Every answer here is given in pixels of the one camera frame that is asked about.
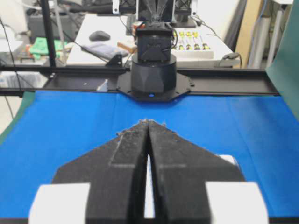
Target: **wire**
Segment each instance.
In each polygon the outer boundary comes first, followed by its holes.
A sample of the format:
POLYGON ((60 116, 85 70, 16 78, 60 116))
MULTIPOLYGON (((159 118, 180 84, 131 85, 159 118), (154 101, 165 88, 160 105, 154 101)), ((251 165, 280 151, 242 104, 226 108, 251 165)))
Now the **wire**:
POLYGON ((176 43, 171 48, 171 49, 174 49, 177 46, 177 44, 178 44, 178 33, 177 33, 176 29, 173 28, 169 23, 166 23, 166 25, 172 30, 172 36, 173 36, 173 38, 174 38, 173 32, 176 33, 176 37, 177 37, 176 38, 176 43))
POLYGON ((200 19, 199 16, 197 16, 197 17, 195 17, 195 18, 194 18, 193 16, 191 16, 191 18, 192 18, 194 21, 199 21, 199 22, 201 23, 201 25, 203 25, 203 26, 209 28, 209 29, 214 33, 215 36, 219 37, 219 36, 217 35, 217 33, 215 32, 215 30, 214 30, 212 27, 210 27, 209 25, 207 25, 202 19, 200 19))
POLYGON ((129 55, 129 57, 127 58, 125 64, 123 65, 124 68, 126 67, 126 65, 127 65, 128 61, 129 61, 130 57, 131 57, 135 52, 136 52, 136 50, 134 50, 134 51, 129 55))
POLYGON ((134 36, 133 35, 133 32, 127 27, 127 25, 122 21, 122 19, 121 19, 121 17, 119 16, 119 18, 120 18, 120 21, 121 21, 121 23, 125 26, 125 28, 127 29, 127 31, 132 35, 132 36, 134 36))
POLYGON ((9 101, 8 101, 8 98, 7 98, 6 96, 4 96, 4 98, 5 98, 5 100, 6 100, 6 103, 7 103, 8 108, 9 108, 11 118, 14 119, 13 110, 11 109, 11 106, 10 106, 10 103, 9 103, 9 101))
POLYGON ((70 20, 75 24, 77 29, 80 29, 80 25, 77 23, 77 21, 74 20, 70 12, 62 4, 59 4, 59 7, 69 16, 70 20))
POLYGON ((4 64, 7 64, 7 62, 6 62, 6 61, 4 61, 4 60, 3 60, 3 59, 1 59, 1 58, 0 58, 0 61, 2 61, 4 64))
MULTIPOLYGON (((50 20, 51 20, 51 22, 52 22, 56 27, 58 27, 57 23, 56 23, 52 18, 50 18, 50 20)), ((73 38, 71 38, 66 32, 64 32, 64 31, 62 31, 62 32, 63 32, 63 34, 64 34, 64 35, 65 35, 71 42, 74 42, 76 45, 78 45, 81 49, 83 49, 83 50, 86 51, 87 53, 89 53, 89 54, 91 54, 91 55, 97 57, 98 59, 100 59, 100 60, 102 60, 102 61, 104 61, 104 62, 106 62, 106 63, 108 62, 107 60, 103 59, 102 57, 100 57, 100 56, 96 55, 95 53, 89 51, 88 49, 82 47, 82 46, 81 46, 80 44, 78 44, 73 38)))
POLYGON ((32 9, 36 9, 36 10, 41 10, 42 9, 41 7, 30 6, 30 5, 27 5, 27 4, 23 3, 23 2, 19 2, 17 0, 14 0, 14 2, 18 3, 21 6, 24 6, 26 8, 32 8, 32 9))
POLYGON ((240 69, 243 68, 243 60, 242 60, 242 56, 239 53, 231 53, 228 55, 225 55, 217 64, 217 66, 215 66, 216 68, 221 68, 220 64, 221 62, 225 61, 226 59, 229 60, 235 60, 236 58, 240 58, 240 69))
POLYGON ((3 22, 2 22, 1 17, 0 17, 0 23, 1 23, 1 25, 2 25, 2 27, 3 27, 3 30, 4 30, 4 34, 5 34, 5 38, 6 38, 7 44, 8 44, 8 48, 9 48, 9 53, 10 53, 10 56, 11 56, 11 60, 13 61, 14 71, 15 71, 15 74, 16 74, 16 76, 17 76, 18 85, 19 85, 19 90, 22 91, 22 89, 21 89, 21 83, 20 83, 20 78, 19 78, 19 74, 18 74, 18 72, 17 72, 16 66, 15 66, 15 63, 14 63, 14 56, 13 56, 13 53, 12 53, 12 51, 11 51, 10 44, 9 44, 9 40, 8 40, 8 36, 7 36, 7 33, 6 33, 6 29, 5 29, 5 26, 4 26, 3 22))

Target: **white wall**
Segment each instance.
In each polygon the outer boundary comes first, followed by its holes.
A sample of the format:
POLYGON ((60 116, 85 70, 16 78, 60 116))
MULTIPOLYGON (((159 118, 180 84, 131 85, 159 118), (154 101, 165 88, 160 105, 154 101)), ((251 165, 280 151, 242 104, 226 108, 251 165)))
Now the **white wall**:
POLYGON ((17 33, 27 31, 27 22, 23 6, 14 0, 0 0, 0 16, 3 22, 17 33))
POLYGON ((198 15, 224 40, 240 0, 198 0, 198 15))

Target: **white desk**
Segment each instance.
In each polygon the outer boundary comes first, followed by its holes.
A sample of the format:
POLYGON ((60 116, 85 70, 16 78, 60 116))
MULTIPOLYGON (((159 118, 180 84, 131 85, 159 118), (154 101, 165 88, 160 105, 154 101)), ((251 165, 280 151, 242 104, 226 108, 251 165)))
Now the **white desk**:
MULTIPOLYGON (((126 24, 127 17, 122 16, 122 21, 126 24)), ((206 27, 197 27, 202 33, 212 34, 212 32, 206 27)), ((76 38, 76 42, 80 45, 90 44, 89 35, 94 31, 102 30, 111 36, 109 41, 104 42, 111 46, 117 46, 118 41, 132 40, 133 37, 126 36, 126 28, 121 23, 119 17, 114 16, 97 16, 95 14, 87 14, 84 18, 82 26, 76 38)), ((216 36, 209 36, 209 40, 205 40, 208 45, 214 50, 213 59, 203 58, 177 58, 177 67, 180 68, 213 68, 218 65, 218 62, 226 54, 232 53, 232 51, 216 36)), ((126 62, 128 57, 123 58, 123 62, 126 62)), ((239 59, 225 60, 221 62, 221 66, 234 66, 238 65, 239 59)), ((68 57, 67 65, 84 65, 84 66, 103 66, 105 62, 101 61, 97 57, 83 52, 81 48, 75 45, 68 57)))
POLYGON ((280 5, 292 5, 294 0, 272 0, 280 5))

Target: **green cloth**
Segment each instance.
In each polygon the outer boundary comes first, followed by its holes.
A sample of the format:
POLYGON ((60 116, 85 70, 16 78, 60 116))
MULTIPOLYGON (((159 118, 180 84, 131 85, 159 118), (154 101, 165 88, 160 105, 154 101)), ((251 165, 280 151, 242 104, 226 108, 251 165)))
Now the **green cloth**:
POLYGON ((266 71, 299 120, 299 0, 295 0, 276 58, 266 71))
MULTIPOLYGON (((55 51, 62 50, 61 41, 54 41, 54 45, 55 45, 55 51)), ((48 52, 47 39, 44 37, 37 37, 36 41, 29 49, 29 52, 33 55, 48 55, 49 52, 48 52)))
POLYGON ((14 117, 14 120, 10 123, 10 125, 4 130, 4 132, 0 135, 0 144, 4 142, 6 137, 9 135, 9 133, 12 131, 16 123, 19 121, 19 119, 23 116, 26 109, 32 104, 34 100, 35 93, 34 92, 25 92, 23 95, 23 100, 21 103, 21 106, 14 117))

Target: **blue fabric surface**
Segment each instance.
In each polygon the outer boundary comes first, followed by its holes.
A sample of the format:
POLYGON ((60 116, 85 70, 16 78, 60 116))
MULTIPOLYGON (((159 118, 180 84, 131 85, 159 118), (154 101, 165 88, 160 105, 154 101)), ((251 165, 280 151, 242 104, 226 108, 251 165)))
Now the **blue fabric surface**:
POLYGON ((281 97, 188 96, 135 102, 121 94, 38 91, 0 145, 0 217, 28 217, 59 166, 154 119, 215 154, 231 154, 256 181, 271 217, 299 217, 299 122, 281 97))

